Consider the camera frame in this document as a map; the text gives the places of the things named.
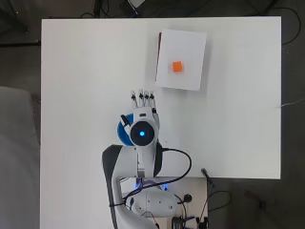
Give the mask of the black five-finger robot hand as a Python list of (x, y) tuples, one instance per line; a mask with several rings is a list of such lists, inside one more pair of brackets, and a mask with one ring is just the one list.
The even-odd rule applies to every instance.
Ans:
[(153, 92), (139, 90), (138, 94), (135, 94), (134, 91), (131, 91), (131, 100), (133, 120), (129, 121), (124, 114), (120, 116), (120, 123), (126, 131), (137, 121), (144, 120), (151, 121), (153, 126), (157, 128), (160, 127)]

